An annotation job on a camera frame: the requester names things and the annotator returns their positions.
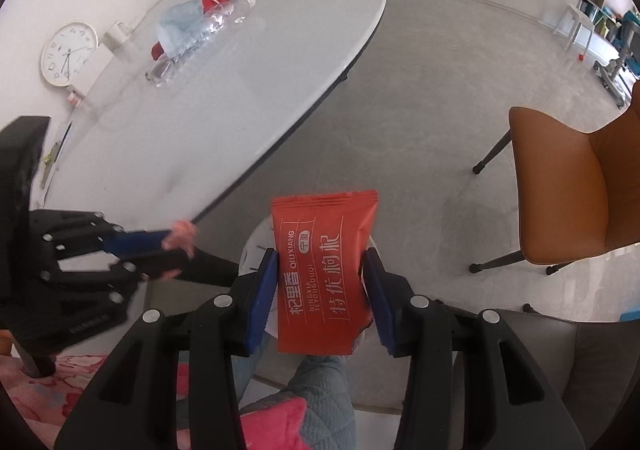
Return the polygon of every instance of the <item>goji berry packet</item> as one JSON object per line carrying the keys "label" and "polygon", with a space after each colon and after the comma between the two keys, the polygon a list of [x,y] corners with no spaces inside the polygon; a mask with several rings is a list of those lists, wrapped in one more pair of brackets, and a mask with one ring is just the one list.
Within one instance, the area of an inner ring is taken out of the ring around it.
{"label": "goji berry packet", "polygon": [[280,254],[280,352],[353,352],[372,318],[358,270],[377,207],[375,190],[271,202]]}

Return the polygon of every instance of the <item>white clock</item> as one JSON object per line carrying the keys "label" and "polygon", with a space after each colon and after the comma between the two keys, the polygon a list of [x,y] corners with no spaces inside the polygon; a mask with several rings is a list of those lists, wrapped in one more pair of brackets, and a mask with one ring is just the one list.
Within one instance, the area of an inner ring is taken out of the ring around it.
{"label": "white clock", "polygon": [[47,41],[40,58],[44,79],[56,87],[67,87],[98,47],[93,27],[84,22],[70,22],[57,30]]}

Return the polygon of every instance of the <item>oval table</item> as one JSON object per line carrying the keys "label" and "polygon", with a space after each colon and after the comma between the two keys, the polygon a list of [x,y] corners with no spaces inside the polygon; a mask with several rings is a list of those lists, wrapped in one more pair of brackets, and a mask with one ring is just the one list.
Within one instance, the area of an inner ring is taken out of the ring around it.
{"label": "oval table", "polygon": [[386,3],[256,0],[233,40],[155,87],[158,16],[182,1],[149,11],[73,112],[46,208],[99,210],[128,230],[199,217],[337,84]]}

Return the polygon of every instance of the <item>clear plastic bottle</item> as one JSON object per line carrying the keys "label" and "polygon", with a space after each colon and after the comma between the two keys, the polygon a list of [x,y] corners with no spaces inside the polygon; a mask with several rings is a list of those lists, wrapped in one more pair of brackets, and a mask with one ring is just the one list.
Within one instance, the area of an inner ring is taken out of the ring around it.
{"label": "clear plastic bottle", "polygon": [[254,5],[255,0],[230,0],[216,4],[187,31],[193,38],[185,51],[175,58],[163,54],[146,72],[146,79],[156,86],[161,85],[180,68],[181,64],[191,61],[196,51],[203,44],[210,42],[221,29],[241,24]]}

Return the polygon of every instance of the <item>chair leg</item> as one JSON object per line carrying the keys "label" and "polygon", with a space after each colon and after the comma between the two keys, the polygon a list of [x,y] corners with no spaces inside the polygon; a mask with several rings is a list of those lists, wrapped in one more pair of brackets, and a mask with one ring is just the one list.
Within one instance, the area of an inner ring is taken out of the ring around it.
{"label": "chair leg", "polygon": [[489,151],[489,153],[484,156],[484,159],[478,163],[474,168],[474,174],[479,174],[482,172],[482,169],[489,163],[494,157],[496,157],[500,152],[511,143],[511,129],[507,131],[507,133],[500,138],[500,141],[494,145],[494,147]]}
{"label": "chair leg", "polygon": [[469,271],[471,273],[480,273],[480,271],[483,270],[490,270],[491,268],[500,268],[501,266],[515,264],[516,262],[520,262],[521,260],[524,260],[522,250],[519,252],[509,253],[509,255],[504,255],[499,258],[494,258],[494,260],[490,260],[489,262],[485,262],[484,264],[472,264],[471,266],[469,266]]}
{"label": "chair leg", "polygon": [[523,313],[531,313],[531,314],[536,314],[539,315],[540,313],[538,311],[536,311],[535,309],[533,309],[531,307],[531,304],[529,302],[527,302],[526,304],[522,305],[522,312]]}
{"label": "chair leg", "polygon": [[569,264],[573,264],[574,262],[575,261],[572,260],[571,262],[565,262],[564,264],[556,264],[554,266],[547,266],[546,267],[546,274],[553,275],[556,271],[562,270],[562,268],[564,268],[565,266],[568,266]]}

